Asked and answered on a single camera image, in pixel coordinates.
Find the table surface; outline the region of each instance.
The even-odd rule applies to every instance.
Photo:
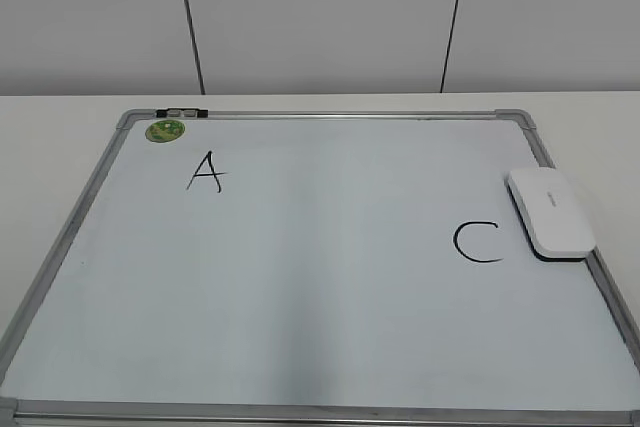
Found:
[[[22,300],[123,112],[524,109],[571,180],[640,318],[640,92],[300,96],[0,97],[0,332]]]

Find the whiteboard eraser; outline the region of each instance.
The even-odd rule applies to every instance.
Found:
[[[509,172],[507,185],[540,257],[584,259],[595,249],[587,216],[559,171],[549,167],[515,169]]]

